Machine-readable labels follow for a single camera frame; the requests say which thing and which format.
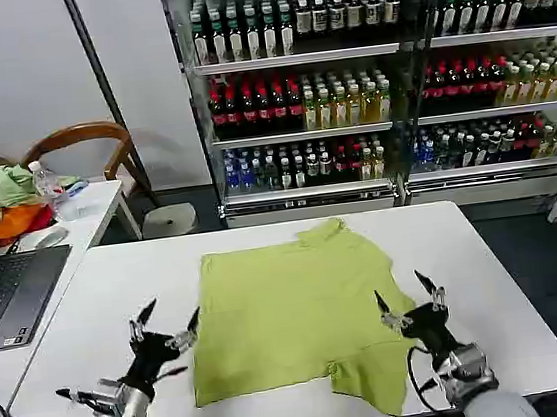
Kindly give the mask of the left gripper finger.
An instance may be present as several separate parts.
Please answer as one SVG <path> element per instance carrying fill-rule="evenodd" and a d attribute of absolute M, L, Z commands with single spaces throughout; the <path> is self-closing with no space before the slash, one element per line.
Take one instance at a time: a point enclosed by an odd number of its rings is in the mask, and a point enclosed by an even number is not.
<path fill-rule="evenodd" d="M 142 310 L 139 312 L 139 315 L 134 319 L 129 321 L 130 327 L 130 341 L 132 343 L 136 342 L 143 342 L 144 340 L 144 333 L 145 333 L 145 326 L 147 325 L 153 310 L 156 306 L 157 299 L 153 298 Z"/>
<path fill-rule="evenodd" d="M 189 350 L 189 348 L 193 347 L 198 338 L 197 326 L 199 323 L 199 314 L 200 307 L 197 306 L 197 308 L 194 310 L 194 313 L 190 317 L 186 329 L 180 331 L 175 335 L 172 335 L 172 337 L 165 342 L 165 346 L 179 353 L 186 352 L 187 350 Z"/>

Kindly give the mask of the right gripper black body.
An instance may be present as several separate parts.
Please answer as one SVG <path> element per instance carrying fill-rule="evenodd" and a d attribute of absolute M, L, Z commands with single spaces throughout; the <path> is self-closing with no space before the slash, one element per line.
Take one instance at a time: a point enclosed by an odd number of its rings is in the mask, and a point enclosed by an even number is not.
<path fill-rule="evenodd" d="M 427 302 L 404 315 L 402 334 L 418 339 L 431 354 L 432 359 L 446 359 L 450 352 L 462 347 L 447 328 L 448 308 Z"/>

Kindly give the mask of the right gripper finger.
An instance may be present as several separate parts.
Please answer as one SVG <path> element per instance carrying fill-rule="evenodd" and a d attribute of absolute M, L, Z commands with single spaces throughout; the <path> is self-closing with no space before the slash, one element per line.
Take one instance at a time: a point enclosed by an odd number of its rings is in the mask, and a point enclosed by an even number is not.
<path fill-rule="evenodd" d="M 422 307 L 429 307 L 433 312 L 435 311 L 447 311 L 448 306 L 446 305 L 445 299 L 445 288 L 443 286 L 436 286 L 431 278 L 425 274 L 421 274 L 416 269 L 413 271 L 417 280 L 421 283 L 422 287 L 427 291 L 430 300 L 425 304 L 421 304 Z"/>
<path fill-rule="evenodd" d="M 412 325 L 412 318 L 404 315 L 396 316 L 392 313 L 389 306 L 383 300 L 382 296 L 378 291 L 374 290 L 375 299 L 377 300 L 377 306 L 380 309 L 381 322 L 394 332 L 400 332 L 408 329 Z"/>

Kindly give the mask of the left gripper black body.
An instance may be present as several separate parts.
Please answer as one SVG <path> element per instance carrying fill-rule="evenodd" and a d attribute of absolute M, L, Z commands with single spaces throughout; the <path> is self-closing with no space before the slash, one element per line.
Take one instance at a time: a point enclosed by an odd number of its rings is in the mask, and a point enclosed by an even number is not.
<path fill-rule="evenodd" d="M 134 360 L 123 375 L 123 383 L 133 387 L 153 385 L 162 366 L 180 356 L 180 350 L 171 344 L 171 339 L 171 336 L 154 332 L 144 333 L 141 340 L 131 339 Z"/>

